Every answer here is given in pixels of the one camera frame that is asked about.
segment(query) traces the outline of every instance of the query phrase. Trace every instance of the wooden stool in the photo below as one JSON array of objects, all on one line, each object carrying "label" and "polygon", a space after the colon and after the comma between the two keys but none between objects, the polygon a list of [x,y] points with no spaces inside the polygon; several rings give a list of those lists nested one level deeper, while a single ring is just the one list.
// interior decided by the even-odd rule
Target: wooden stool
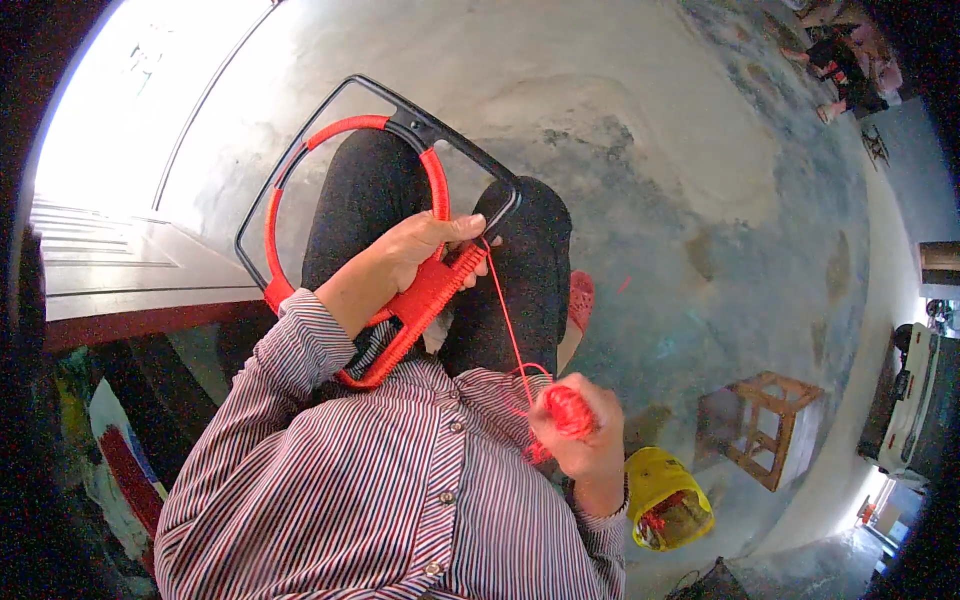
[{"label": "wooden stool", "polygon": [[[742,422],[749,419],[749,424],[744,435],[727,445],[727,457],[775,492],[780,483],[792,481],[810,466],[824,410],[822,402],[810,404],[824,391],[769,371],[734,383],[730,389],[743,401],[741,433]],[[779,418],[776,437],[761,430],[764,426],[771,430],[769,421],[774,417]],[[773,457],[769,467],[756,461],[764,452],[770,453],[765,458]]]}]

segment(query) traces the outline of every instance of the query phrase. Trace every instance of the ball of red yarn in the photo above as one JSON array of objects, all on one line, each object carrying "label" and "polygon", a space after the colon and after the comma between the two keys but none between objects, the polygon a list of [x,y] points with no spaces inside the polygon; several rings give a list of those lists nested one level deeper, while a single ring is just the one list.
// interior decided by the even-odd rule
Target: ball of red yarn
[{"label": "ball of red yarn", "polygon": [[[569,440],[581,440],[597,428],[597,419],[580,392],[565,385],[553,384],[543,390],[543,408],[550,414],[557,433]],[[535,464],[551,457],[540,440],[530,444],[530,456]]]}]

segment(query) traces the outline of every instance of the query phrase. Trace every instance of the striped shirt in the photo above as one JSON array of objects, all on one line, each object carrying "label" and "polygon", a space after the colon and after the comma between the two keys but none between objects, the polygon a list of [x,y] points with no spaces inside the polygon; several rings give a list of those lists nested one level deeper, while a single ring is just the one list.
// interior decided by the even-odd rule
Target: striped shirt
[{"label": "striped shirt", "polygon": [[163,507],[164,598],[623,597],[625,507],[524,460],[518,378],[418,358],[308,408],[355,351],[310,292],[281,305]]}]

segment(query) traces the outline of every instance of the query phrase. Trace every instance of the red shoe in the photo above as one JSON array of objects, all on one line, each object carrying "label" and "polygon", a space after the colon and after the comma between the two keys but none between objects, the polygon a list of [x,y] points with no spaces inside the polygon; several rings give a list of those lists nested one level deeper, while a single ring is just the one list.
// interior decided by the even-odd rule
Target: red shoe
[{"label": "red shoe", "polygon": [[566,316],[577,325],[580,333],[587,333],[593,313],[593,278],[583,271],[570,274],[570,305]]}]

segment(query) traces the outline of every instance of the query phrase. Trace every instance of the black plastic frame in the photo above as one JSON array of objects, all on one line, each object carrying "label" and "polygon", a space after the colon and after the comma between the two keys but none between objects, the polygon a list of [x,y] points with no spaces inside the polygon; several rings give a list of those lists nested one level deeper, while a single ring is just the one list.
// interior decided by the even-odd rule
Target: black plastic frame
[{"label": "black plastic frame", "polygon": [[276,162],[270,176],[260,187],[259,193],[257,193],[253,204],[251,204],[243,222],[240,224],[240,229],[237,230],[236,237],[233,238],[233,249],[237,254],[237,258],[261,289],[266,289],[269,281],[257,270],[250,256],[247,255],[247,251],[243,249],[243,236],[250,226],[253,214],[263,203],[264,198],[266,198],[268,190],[273,187],[284,187],[294,169],[300,164],[300,161],[309,154],[304,140],[307,131],[317,122],[317,119],[320,118],[333,101],[337,99],[337,96],[351,84],[362,86],[396,108],[396,112],[388,119],[384,130],[395,133],[401,137],[417,151],[418,155],[433,147],[438,141],[445,140],[457,151],[479,165],[484,171],[496,179],[507,183],[510,188],[510,197],[493,215],[487,216],[487,228],[484,229],[484,232],[481,234],[481,237],[486,239],[488,243],[492,243],[499,226],[505,219],[512,215],[523,202],[519,185],[516,183],[516,175],[507,167],[503,166],[495,158],[481,150],[479,146],[463,137],[459,132],[423,108],[418,107],[389,87],[374,81],[366,75],[355,73],[337,84],[320,106],[317,107],[317,109],[313,111],[313,114],[303,123],[303,126],[300,127],[294,140],[290,143],[290,146],[287,147],[287,150],[283,153],[283,156],[280,157],[280,160]]}]

